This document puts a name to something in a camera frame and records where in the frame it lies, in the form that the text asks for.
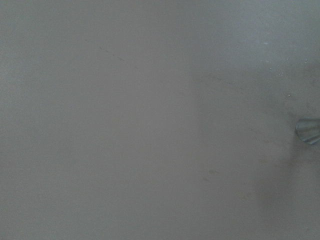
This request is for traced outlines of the steel double jigger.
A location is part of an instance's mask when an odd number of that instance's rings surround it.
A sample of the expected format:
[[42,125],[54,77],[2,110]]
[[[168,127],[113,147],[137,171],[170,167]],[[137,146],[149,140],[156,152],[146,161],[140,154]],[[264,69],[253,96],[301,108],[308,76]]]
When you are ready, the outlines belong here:
[[313,145],[320,141],[320,119],[301,118],[295,125],[298,138],[306,144]]

